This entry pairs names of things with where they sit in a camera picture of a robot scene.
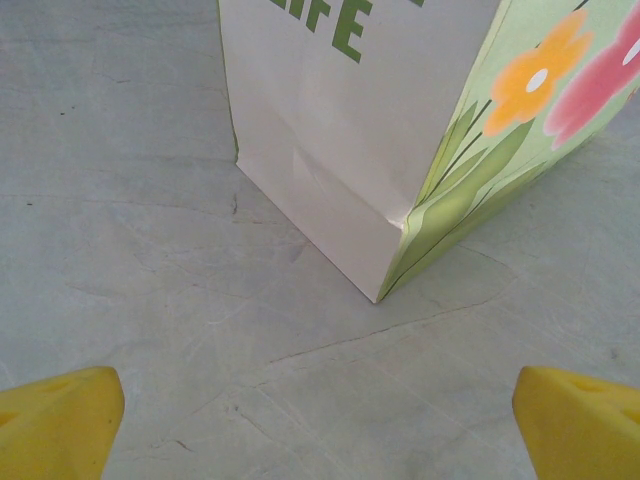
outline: pink flower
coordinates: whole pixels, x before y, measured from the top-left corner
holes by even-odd
[[[631,10],[614,43],[600,52],[561,93],[544,124],[556,136],[553,149],[584,128],[640,73],[640,2]]]

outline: flower center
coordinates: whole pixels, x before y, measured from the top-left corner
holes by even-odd
[[[622,61],[622,65],[623,66],[626,65],[631,60],[636,58],[636,55],[638,55],[638,53],[640,53],[640,38],[636,43],[633,44],[633,47],[631,47],[631,50],[629,50],[629,52],[627,53],[627,56],[624,57],[624,60]]]
[[[527,93],[535,92],[537,89],[539,89],[540,86],[547,79],[547,75],[549,75],[549,70],[547,70],[546,68],[543,68],[542,70],[537,72],[533,77],[531,77],[531,80],[529,80],[529,83],[527,83]]]

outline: paper bag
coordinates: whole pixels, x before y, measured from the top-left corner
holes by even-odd
[[[636,0],[219,7],[238,166],[372,301],[638,86]]]

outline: gray floor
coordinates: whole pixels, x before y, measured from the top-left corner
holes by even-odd
[[[234,167],[217,29],[0,2],[0,388],[115,366],[106,479],[529,479],[523,365],[640,385],[639,102],[373,306]]]

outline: orange flower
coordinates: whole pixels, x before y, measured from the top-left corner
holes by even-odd
[[[576,38],[586,19],[584,9],[571,13],[538,47],[516,57],[502,71],[491,90],[498,106],[487,119],[485,135],[498,135],[515,121],[526,123],[544,109],[558,80],[589,50],[592,32]]]

